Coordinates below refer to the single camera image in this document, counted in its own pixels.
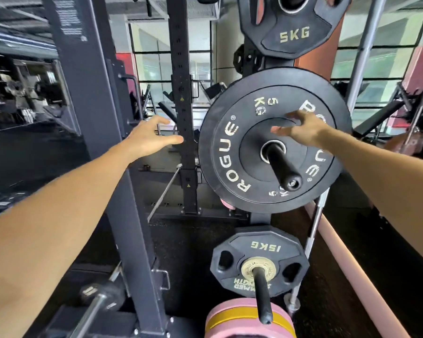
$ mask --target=pink bar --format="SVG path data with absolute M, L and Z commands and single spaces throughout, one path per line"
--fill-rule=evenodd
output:
M 315 204 L 313 202 L 305 205 L 305 210 L 310 217 L 313 216 L 314 208 Z M 398 318 L 324 215 L 321 217 L 318 231 L 381 336 L 383 338 L 410 338 Z

